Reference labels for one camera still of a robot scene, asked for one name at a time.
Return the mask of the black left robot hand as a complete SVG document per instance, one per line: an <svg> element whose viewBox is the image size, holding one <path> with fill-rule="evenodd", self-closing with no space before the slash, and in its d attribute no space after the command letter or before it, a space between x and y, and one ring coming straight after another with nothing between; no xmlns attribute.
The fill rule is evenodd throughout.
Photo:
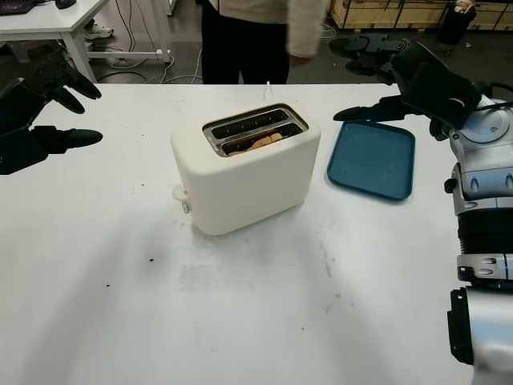
<svg viewBox="0 0 513 385"><path fill-rule="evenodd" d="M91 129L58 130L50 126L30 126L51 101L59 103L76 114L85 112L84 106L70 93L73 89L88 99L99 99L99 89L61 55L51 56L34 74L11 81L1 91L1 133L26 128L48 154L61 154L72 148L97 144L103 138Z"/></svg>

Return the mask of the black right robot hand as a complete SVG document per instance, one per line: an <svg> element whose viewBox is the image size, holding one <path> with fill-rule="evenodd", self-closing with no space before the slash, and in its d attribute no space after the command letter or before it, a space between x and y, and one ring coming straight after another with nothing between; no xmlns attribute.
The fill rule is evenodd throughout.
<svg viewBox="0 0 513 385"><path fill-rule="evenodd" d="M339 111L333 117L335 121L386 122L423 115L430 119L430 134L442 141L463 128L479 102L472 82L449 71L415 41L393 40L387 34L361 34L334 39L329 49L349 59L345 65L349 72L373 76L387 85L396 83L400 90L398 95L383 97L371 107Z"/></svg>

